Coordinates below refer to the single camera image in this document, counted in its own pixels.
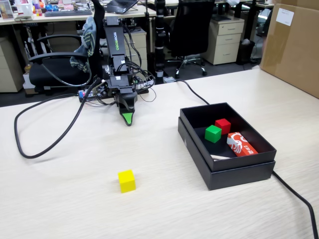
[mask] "red package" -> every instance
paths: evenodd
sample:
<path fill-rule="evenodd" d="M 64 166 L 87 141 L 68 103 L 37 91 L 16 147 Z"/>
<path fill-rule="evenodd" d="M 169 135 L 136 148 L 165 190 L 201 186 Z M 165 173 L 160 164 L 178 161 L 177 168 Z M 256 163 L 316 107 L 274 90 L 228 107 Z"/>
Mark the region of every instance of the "red package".
<path fill-rule="evenodd" d="M 258 153 L 239 132 L 229 133 L 227 137 L 227 144 L 238 157 Z"/>

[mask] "yellow cube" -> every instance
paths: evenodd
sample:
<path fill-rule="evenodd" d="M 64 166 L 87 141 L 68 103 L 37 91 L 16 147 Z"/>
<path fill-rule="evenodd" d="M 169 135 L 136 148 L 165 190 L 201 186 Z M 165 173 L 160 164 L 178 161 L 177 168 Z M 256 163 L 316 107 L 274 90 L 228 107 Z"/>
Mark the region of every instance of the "yellow cube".
<path fill-rule="evenodd" d="M 135 178 L 132 170 L 118 173 L 121 186 L 121 193 L 135 190 Z"/>

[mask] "chair armrest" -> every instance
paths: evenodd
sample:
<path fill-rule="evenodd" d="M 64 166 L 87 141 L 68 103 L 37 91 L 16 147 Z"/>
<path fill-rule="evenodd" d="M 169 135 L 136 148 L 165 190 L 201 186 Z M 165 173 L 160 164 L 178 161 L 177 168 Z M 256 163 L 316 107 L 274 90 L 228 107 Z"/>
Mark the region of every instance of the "chair armrest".
<path fill-rule="evenodd" d="M 62 58 L 62 57 L 76 57 L 76 58 L 80 58 L 84 61 L 86 61 L 88 59 L 87 55 L 84 55 L 82 53 L 77 53 L 77 52 L 54 52 L 54 53 L 46 53 L 46 54 L 41 54 L 38 56 L 33 56 L 29 59 L 30 62 L 41 62 L 43 59 L 45 58 L 53 58 L 53 57 L 57 57 L 57 58 Z"/>
<path fill-rule="evenodd" d="M 50 35 L 50 36 L 44 36 L 37 39 L 37 41 L 46 41 L 51 38 L 58 38 L 58 37 L 72 37 L 81 42 L 81 36 L 79 35 L 73 35 L 73 34 L 56 34 L 56 35 Z"/>

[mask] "cube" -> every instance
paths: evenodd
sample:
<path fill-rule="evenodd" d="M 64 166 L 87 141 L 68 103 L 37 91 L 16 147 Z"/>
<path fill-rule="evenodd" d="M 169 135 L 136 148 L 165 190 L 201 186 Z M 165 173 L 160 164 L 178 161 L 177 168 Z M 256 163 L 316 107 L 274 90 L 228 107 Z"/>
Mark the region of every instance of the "cube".
<path fill-rule="evenodd" d="M 121 193 L 126 193 L 136 189 L 135 178 L 132 170 L 118 173 Z"/>
<path fill-rule="evenodd" d="M 215 121 L 215 126 L 221 128 L 221 134 L 228 134 L 231 123 L 227 119 L 219 119 Z"/>
<path fill-rule="evenodd" d="M 211 125 L 205 130 L 205 139 L 212 142 L 216 143 L 221 137 L 221 129 Z"/>
<path fill-rule="evenodd" d="M 227 144 L 238 157 L 258 153 L 239 132 L 229 133 L 227 137 Z"/>

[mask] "box lid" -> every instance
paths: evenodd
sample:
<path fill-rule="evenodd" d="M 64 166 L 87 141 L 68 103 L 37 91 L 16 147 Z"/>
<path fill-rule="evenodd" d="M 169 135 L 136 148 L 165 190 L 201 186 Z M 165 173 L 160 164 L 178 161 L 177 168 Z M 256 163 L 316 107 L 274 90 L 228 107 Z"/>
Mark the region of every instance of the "box lid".
<path fill-rule="evenodd" d="M 319 10 L 319 0 L 276 0 L 276 3 Z"/>

